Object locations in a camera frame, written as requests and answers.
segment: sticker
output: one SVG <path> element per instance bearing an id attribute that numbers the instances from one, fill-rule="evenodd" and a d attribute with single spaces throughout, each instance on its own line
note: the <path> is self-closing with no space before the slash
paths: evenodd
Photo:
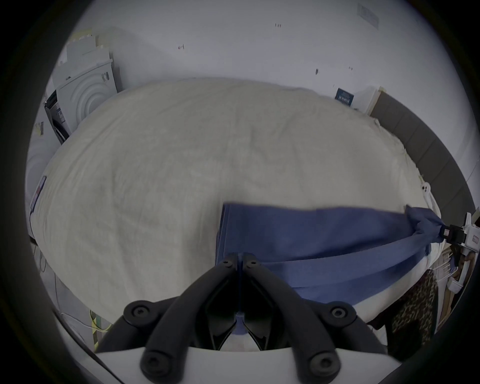
<path id="1" fill-rule="evenodd" d="M 35 133 L 38 134 L 38 136 L 43 136 L 43 121 L 35 123 L 35 125 L 33 126 L 33 130 Z"/>
<path id="2" fill-rule="evenodd" d="M 360 3 L 357 6 L 357 15 L 378 29 L 378 16 Z"/>
<path id="3" fill-rule="evenodd" d="M 40 192 L 42 192 L 43 186 L 45 185 L 45 180 L 47 179 L 46 176 L 42 177 L 42 181 L 38 185 L 38 188 L 36 189 L 35 195 L 33 197 L 32 203 L 30 204 L 30 214 L 33 213 L 36 205 L 36 201 L 38 200 L 38 197 L 40 196 Z"/>
<path id="4" fill-rule="evenodd" d="M 61 112 L 60 106 L 58 103 L 55 103 L 55 107 L 57 109 L 57 114 L 60 118 L 61 123 L 63 124 L 65 122 L 65 118 L 63 117 L 63 113 Z"/>
<path id="5" fill-rule="evenodd" d="M 353 95 L 339 88 L 336 92 L 335 100 L 338 100 L 341 103 L 350 107 L 352 105 Z"/>

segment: mattress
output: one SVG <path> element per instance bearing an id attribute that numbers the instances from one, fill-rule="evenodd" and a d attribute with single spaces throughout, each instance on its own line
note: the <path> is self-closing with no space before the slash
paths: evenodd
<path id="1" fill-rule="evenodd" d="M 110 322 L 134 300 L 181 294 L 215 265 L 225 201 L 428 207 L 417 167 L 374 119 L 306 89 L 227 79 L 114 96 L 44 176 L 30 218 L 35 239 L 72 293 Z M 398 299 L 441 247 L 358 303 L 359 315 L 369 321 Z"/>

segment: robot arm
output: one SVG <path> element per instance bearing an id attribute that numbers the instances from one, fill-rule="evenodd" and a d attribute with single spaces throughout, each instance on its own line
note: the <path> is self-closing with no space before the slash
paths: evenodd
<path id="1" fill-rule="evenodd" d="M 450 244 L 460 246 L 461 253 L 467 257 L 463 265 L 462 273 L 458 280 L 451 277 L 448 281 L 448 289 L 457 294 L 463 288 L 465 278 L 467 277 L 467 271 L 472 260 L 475 260 L 480 251 L 480 228 L 472 224 L 472 216 L 467 213 L 465 216 L 465 224 L 463 227 L 449 226 L 443 227 L 441 231 L 442 237 L 444 237 Z"/>
<path id="2" fill-rule="evenodd" d="M 238 312 L 259 352 L 220 351 Z M 129 304 L 96 356 L 125 383 L 374 383 L 400 365 L 352 306 L 304 300 L 247 254 L 177 298 Z"/>

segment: cable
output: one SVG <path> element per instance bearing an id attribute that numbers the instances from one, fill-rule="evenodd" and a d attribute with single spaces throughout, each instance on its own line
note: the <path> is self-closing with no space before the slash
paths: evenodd
<path id="1" fill-rule="evenodd" d="M 54 277 L 55 277 L 55 298 L 57 299 L 57 308 L 58 308 L 58 313 L 60 313 L 60 303 L 59 303 L 59 297 L 58 297 L 58 293 L 57 293 L 57 274 L 56 273 L 53 273 Z M 84 344 L 86 345 L 87 343 L 85 343 L 85 339 L 82 337 L 82 335 L 73 327 L 69 327 L 71 332 L 74 332 L 75 335 L 77 336 L 80 336 L 80 339 L 82 339 L 82 341 L 84 342 Z"/>
<path id="2" fill-rule="evenodd" d="M 65 316 L 68 316 L 68 317 L 70 317 L 71 319 L 74 319 L 75 321 L 78 321 L 78 322 L 79 322 L 81 325 L 83 325 L 84 327 L 90 328 L 90 329 L 92 329 L 92 330 L 96 330 L 96 331 L 102 332 L 102 333 L 105 333 L 105 332 L 108 331 L 108 329 L 111 327 L 111 325 L 109 325 L 106 329 L 101 329 L 101 328 L 98 328 L 98 327 L 92 327 L 92 326 L 87 325 L 87 324 L 85 324 L 84 322 L 78 320 L 76 317 L 73 317 L 72 315 L 69 315 L 68 313 L 60 312 L 60 315 L 62 315 L 62 316 L 64 316 L 64 315 L 65 315 Z"/>
<path id="3" fill-rule="evenodd" d="M 28 217 L 28 224 L 30 224 L 30 232 L 33 234 L 33 229 L 32 229 L 32 213 L 33 213 L 33 211 L 30 210 L 30 216 Z"/>
<path id="4" fill-rule="evenodd" d="M 42 258 L 43 258 L 43 260 L 45 260 L 45 265 L 44 265 L 43 269 L 42 269 Z M 46 260 L 45 256 L 43 255 L 42 251 L 40 251 L 40 262 L 38 264 L 39 264 L 39 271 L 41 273 L 44 273 L 46 268 L 47 268 L 47 260 Z"/>
<path id="5" fill-rule="evenodd" d="M 472 172 L 470 173 L 470 176 L 467 178 L 467 182 L 468 182 L 468 181 L 470 180 L 470 178 L 472 177 L 473 171 L 474 171 L 475 168 L 477 167 L 477 163 L 479 162 L 479 160 L 480 160 L 480 156 L 479 156 L 479 158 L 477 159 L 477 161 L 475 162 L 475 166 L 473 167 Z"/>
<path id="6" fill-rule="evenodd" d="M 94 319 L 92 310 L 89 310 L 89 312 L 90 312 L 90 320 L 92 320 L 92 322 L 94 322 L 95 319 Z M 105 331 L 105 332 L 106 332 L 106 331 L 108 331 L 108 330 L 110 329 L 111 326 L 112 326 L 112 324 L 110 324 L 107 328 L 97 327 L 96 330 L 97 330 L 97 331 L 100 331 L 100 332 L 102 332 L 102 331 Z"/>
<path id="7" fill-rule="evenodd" d="M 83 323 L 82 321 L 78 320 L 76 317 L 72 316 L 72 315 L 69 315 L 68 313 L 64 313 L 60 310 L 60 304 L 59 304 L 59 297 L 58 297 L 58 292 L 57 292 L 57 274 L 54 274 L 55 276 L 55 298 L 57 299 L 57 307 L 59 309 L 59 312 L 60 312 L 60 316 L 68 316 L 74 320 L 76 320 L 77 322 L 79 322 L 81 325 L 83 325 L 84 327 L 87 327 L 87 328 L 90 328 L 92 330 L 96 330 L 98 332 L 101 332 L 101 333 L 105 333 L 106 331 L 108 331 L 110 329 L 110 327 L 112 326 L 112 324 L 110 324 L 107 328 L 105 329 L 102 329 L 102 328 L 99 328 L 99 327 L 92 327 L 90 325 L 87 325 L 85 323 Z M 92 317 L 92 310 L 90 310 L 90 319 L 92 319 L 93 321 L 93 317 Z"/>

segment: floor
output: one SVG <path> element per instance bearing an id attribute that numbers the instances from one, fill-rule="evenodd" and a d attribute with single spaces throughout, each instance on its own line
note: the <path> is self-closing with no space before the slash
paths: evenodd
<path id="1" fill-rule="evenodd" d="M 72 331 L 89 349 L 95 351 L 99 341 L 102 339 L 102 335 L 108 330 L 110 323 L 90 311 L 70 292 L 50 268 L 37 246 L 32 245 L 32 252 L 40 277 L 53 305 L 61 313 Z"/>

